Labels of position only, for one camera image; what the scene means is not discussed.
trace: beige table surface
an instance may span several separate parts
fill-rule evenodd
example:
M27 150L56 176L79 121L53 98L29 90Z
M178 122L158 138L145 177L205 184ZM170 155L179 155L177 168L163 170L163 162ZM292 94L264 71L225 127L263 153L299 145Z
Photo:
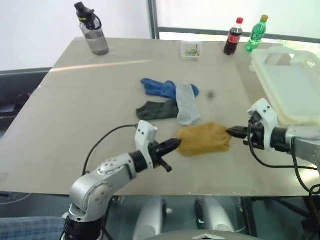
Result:
M179 41L108 40L110 53L93 55L84 38L66 49L0 140L0 191L68 194L81 175L92 146L109 130L139 120L135 110L146 101L140 80L150 78L176 84L195 84L201 113L197 124L214 121L227 127L246 126L247 110L266 97L249 71L250 54L240 44L234 56L223 54L223 42L203 42L198 61L183 61ZM208 93L214 92L214 98ZM175 119L150 121L159 128L157 141L175 137L181 128ZM88 169L107 158L135 150L135 130L110 135L96 149ZM284 153L257 150L269 164L291 165ZM120 190L123 195L298 196L307 193L293 169L269 169L251 156L240 139L230 151L186 158L172 152L164 159L172 166L144 171ZM311 164L299 160L300 165ZM317 171L301 170L308 186Z

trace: green soda bottle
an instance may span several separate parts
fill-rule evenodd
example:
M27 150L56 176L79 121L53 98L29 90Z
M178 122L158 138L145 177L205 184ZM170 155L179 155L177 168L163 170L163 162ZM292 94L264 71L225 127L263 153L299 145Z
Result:
M266 22L268 18L269 17L267 15L262 15L260 22L253 27L250 39L245 45L245 50L247 50L248 52L252 52L253 50L255 50L261 42L261 39L264 37L267 30Z

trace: white basket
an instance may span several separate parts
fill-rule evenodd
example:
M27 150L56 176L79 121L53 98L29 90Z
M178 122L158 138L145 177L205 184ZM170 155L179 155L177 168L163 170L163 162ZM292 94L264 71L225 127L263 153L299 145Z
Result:
M320 126L320 59L283 46L256 49L251 57L279 122Z
M186 50L195 50L199 53L199 56L186 55ZM181 41L181 57L183 60L196 60L202 56L203 49L201 41Z

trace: gray sock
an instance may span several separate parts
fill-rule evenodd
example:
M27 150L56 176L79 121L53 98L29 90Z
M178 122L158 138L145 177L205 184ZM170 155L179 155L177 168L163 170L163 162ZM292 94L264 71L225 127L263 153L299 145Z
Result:
M138 108L136 115L140 120L172 119L178 116L178 105L174 99L166 102L147 101L145 105Z

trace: yellow sock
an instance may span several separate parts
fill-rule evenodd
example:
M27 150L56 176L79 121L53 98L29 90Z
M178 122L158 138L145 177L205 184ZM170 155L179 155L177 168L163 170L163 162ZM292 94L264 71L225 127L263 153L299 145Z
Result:
M231 139L226 130L226 127L214 122L182 128L178 132L182 143L177 151L185 157L226 152Z

